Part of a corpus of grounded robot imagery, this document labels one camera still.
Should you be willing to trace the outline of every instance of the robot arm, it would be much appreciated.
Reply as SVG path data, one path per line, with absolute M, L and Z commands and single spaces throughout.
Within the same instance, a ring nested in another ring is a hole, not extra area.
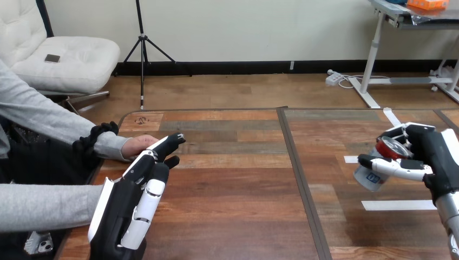
M 402 179 L 423 181 L 426 174 L 432 174 L 432 169 L 429 165 L 425 165 L 422 161 L 379 158 L 371 155 L 361 154 L 358 156 L 360 165 L 382 173 L 388 176 L 394 176 Z
M 106 178 L 89 227 L 90 259 L 141 259 L 145 235 L 178 157 L 165 158 L 185 142 L 176 133 L 143 151 L 119 181 Z
M 395 142 L 382 146 L 379 141 L 384 137 Z M 408 157 L 400 158 L 400 145 L 409 149 Z M 361 154 L 360 165 L 383 176 L 423 181 L 447 232 L 451 257 L 459 259 L 455 239 L 459 237 L 459 141 L 454 131 L 439 133 L 432 126 L 406 123 L 380 135 L 377 147 L 376 153 L 383 156 Z M 373 187 L 365 183 L 365 178 L 355 176 L 364 187 Z

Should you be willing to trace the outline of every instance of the cushioned seat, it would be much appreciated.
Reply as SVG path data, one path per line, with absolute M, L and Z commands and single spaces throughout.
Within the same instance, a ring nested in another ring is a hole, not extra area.
M 60 56 L 59 63 L 46 63 L 48 54 Z M 110 40 L 47 38 L 36 0 L 0 0 L 0 59 L 42 93 L 94 94 L 107 83 L 119 56 L 120 48 Z
M 48 54 L 60 56 L 59 63 L 45 62 Z M 118 45 L 107 39 L 51 37 L 11 69 L 37 90 L 90 94 L 108 81 L 119 55 Z

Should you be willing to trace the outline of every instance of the white wall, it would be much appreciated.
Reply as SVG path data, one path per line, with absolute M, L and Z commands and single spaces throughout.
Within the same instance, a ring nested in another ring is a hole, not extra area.
M 366 60 L 377 16 L 367 0 L 141 0 L 145 33 L 177 61 Z M 139 35 L 135 0 L 45 0 L 56 36 Z M 387 23 L 378 59 L 440 59 L 451 31 Z M 130 61 L 140 60 L 140 47 Z M 149 60 L 166 61 L 148 48 Z

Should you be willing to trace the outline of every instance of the black scrunchie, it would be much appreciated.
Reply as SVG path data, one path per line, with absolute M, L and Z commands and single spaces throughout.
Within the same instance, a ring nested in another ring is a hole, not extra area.
M 92 169 L 99 164 L 100 159 L 94 152 L 94 144 L 97 142 L 99 135 L 109 131 L 118 135 L 118 125 L 113 121 L 110 123 L 102 123 L 100 126 L 93 127 L 88 137 L 80 137 L 79 140 L 72 144 L 74 153 L 81 158 L 86 168 Z

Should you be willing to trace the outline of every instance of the wooden tabletop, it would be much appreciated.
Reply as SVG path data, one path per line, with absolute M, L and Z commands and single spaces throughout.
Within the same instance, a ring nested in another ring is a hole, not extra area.
M 276 110 L 142 112 L 121 136 L 187 142 L 147 234 L 144 259 L 318 259 Z M 95 184 L 127 164 L 107 160 Z M 59 259 L 87 259 L 88 227 Z
M 439 130 L 457 110 L 396 110 Z M 180 131 L 187 142 L 147 234 L 144 259 L 448 259 L 435 210 L 366 211 L 362 200 L 428 200 L 422 183 L 359 186 L 356 164 L 392 127 L 381 110 L 275 109 L 136 112 L 121 136 Z M 95 184 L 128 164 L 107 160 Z M 71 231 L 56 259 L 87 259 L 88 227 Z
M 289 109 L 285 114 L 333 259 L 450 258 L 436 210 L 367 211 L 362 204 L 431 199 L 423 183 L 390 178 L 380 191 L 369 192 L 355 181 L 357 166 L 344 156 L 368 153 L 375 137 L 392 127 L 382 110 Z M 401 122 L 448 128 L 433 110 L 395 110 L 394 115 Z

